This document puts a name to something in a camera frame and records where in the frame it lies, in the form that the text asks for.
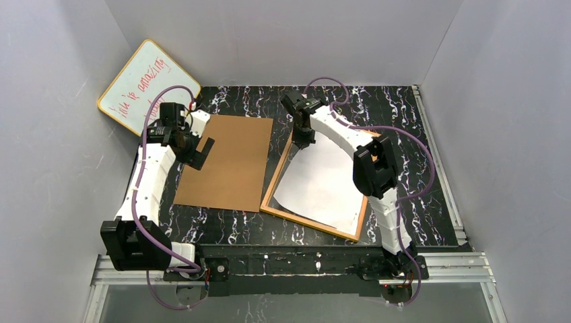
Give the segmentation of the brown backing board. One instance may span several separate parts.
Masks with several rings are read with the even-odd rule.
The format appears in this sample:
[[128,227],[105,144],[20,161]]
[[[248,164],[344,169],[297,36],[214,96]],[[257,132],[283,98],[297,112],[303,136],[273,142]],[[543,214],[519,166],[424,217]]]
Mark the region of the brown backing board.
[[175,205],[258,212],[273,128],[271,118],[213,115],[213,144],[201,170],[185,166]]

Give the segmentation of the yellow wooden picture frame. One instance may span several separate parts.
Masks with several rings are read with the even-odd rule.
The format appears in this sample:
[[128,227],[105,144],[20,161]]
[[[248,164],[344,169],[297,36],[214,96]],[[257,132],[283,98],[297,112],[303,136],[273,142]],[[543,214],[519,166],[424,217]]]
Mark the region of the yellow wooden picture frame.
[[262,210],[262,212],[264,213],[268,213],[270,215],[274,215],[276,217],[281,217],[285,220],[288,221],[292,221],[298,225],[303,225],[321,232],[325,232],[327,234],[331,234],[333,236],[337,236],[349,241],[353,241],[353,242],[357,242],[360,239],[361,236],[361,230],[363,228],[364,222],[365,222],[365,218],[366,218],[366,209],[368,208],[368,201],[367,198],[364,196],[364,202],[362,204],[362,208],[361,208],[361,214],[359,216],[359,223],[358,223],[358,228],[357,228],[357,234],[356,235],[350,235],[350,234],[345,234],[343,232],[340,232],[332,227],[329,227],[327,225],[324,225],[322,223],[318,223],[315,222],[313,220],[309,220],[305,217],[296,215],[290,211],[288,211],[287,209],[279,206],[279,204],[277,203],[277,201],[273,198],[273,193],[275,192],[275,189],[277,188],[277,184],[279,182],[279,179],[281,178],[281,175],[283,173],[283,171],[285,170],[285,166],[286,163],[288,162],[289,158],[293,156],[293,154],[291,153],[292,150],[292,146],[294,144],[292,143],[292,139],[288,139],[286,141],[285,147],[281,153],[281,157],[279,158],[279,161],[276,165],[276,169],[272,175],[272,178],[269,182],[267,191],[262,199],[262,203],[260,206],[260,209]]

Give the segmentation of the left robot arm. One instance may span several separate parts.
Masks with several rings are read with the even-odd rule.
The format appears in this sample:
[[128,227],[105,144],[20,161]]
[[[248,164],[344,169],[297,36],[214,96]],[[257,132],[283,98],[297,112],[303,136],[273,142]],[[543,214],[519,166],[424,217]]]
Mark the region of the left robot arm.
[[168,174],[175,163],[201,170],[215,143],[203,132],[211,116],[187,112],[185,106],[164,102],[160,116],[143,131],[135,171],[125,199],[112,221],[104,221],[100,235],[118,271],[198,273],[196,247],[172,242],[160,229],[160,205]]

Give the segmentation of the building photo print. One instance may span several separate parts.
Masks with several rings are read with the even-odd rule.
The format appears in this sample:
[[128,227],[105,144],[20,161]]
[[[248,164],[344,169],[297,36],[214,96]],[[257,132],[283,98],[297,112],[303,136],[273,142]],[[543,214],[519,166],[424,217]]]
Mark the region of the building photo print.
[[273,198],[288,211],[350,235],[357,234],[364,195],[355,187],[351,157],[332,140],[292,146]]

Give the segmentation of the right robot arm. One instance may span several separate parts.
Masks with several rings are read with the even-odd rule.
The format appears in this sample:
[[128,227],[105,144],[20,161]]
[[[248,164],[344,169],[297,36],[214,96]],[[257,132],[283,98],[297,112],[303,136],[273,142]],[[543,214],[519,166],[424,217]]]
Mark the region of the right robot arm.
[[280,98],[280,103],[293,118],[292,143],[297,148],[315,144],[320,133],[351,157],[353,183],[377,216],[384,251],[395,256],[404,253],[411,238],[398,216],[399,168],[391,140],[358,129],[322,99],[291,91]]

